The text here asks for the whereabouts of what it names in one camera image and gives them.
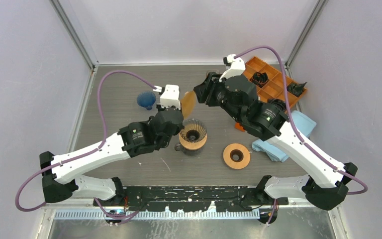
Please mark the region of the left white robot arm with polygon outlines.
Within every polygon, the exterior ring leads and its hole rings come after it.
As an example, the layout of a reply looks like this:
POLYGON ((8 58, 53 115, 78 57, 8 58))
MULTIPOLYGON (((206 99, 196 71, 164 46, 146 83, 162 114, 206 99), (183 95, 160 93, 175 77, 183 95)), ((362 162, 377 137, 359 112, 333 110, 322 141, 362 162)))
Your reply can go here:
POLYGON ((101 203, 118 206, 126 192, 118 177, 98 179, 85 173, 106 164, 166 148, 171 138, 183 129, 183 113, 170 107, 160 109, 147 121, 133 122, 109 136, 105 142, 63 155, 41 153, 42 188, 47 203, 72 196, 97 198, 101 203))

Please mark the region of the grey glass coffee server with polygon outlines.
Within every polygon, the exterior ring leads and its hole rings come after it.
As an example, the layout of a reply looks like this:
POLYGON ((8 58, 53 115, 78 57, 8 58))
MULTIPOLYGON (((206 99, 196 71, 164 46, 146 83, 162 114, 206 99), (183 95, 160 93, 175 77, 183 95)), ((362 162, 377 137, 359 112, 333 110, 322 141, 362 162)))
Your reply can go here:
POLYGON ((175 151, 180 151, 180 152, 182 152, 188 156, 196 156, 196 155, 200 154, 200 152, 203 150, 203 147, 201 147, 199 149, 187 149, 182 144, 177 143, 177 144, 175 144, 174 149, 175 149, 175 151))

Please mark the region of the brown paper coffee filter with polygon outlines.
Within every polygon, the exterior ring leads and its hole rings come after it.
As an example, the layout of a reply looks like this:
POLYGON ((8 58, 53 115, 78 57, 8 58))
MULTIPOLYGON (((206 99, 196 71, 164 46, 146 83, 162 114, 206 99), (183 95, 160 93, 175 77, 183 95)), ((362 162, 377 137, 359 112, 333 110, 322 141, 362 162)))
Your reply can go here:
POLYGON ((181 110, 184 119, 187 119, 193 112, 196 103, 196 94, 194 91, 186 92, 184 97, 180 100, 181 110))

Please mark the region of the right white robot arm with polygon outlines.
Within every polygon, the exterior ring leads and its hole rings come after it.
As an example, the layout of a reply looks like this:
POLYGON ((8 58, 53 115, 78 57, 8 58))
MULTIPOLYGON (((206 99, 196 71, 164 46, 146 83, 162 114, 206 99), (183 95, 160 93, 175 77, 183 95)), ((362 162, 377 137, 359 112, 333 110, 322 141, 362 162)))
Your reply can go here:
POLYGON ((357 166, 341 163, 310 145, 308 138, 292 128, 283 101, 260 101, 256 86, 243 75, 225 79, 209 73, 193 91, 199 103, 221 107, 248 134, 280 149, 306 171, 299 177, 264 176, 256 191, 261 204, 279 198, 302 198, 320 209, 331 210, 345 200, 357 166))

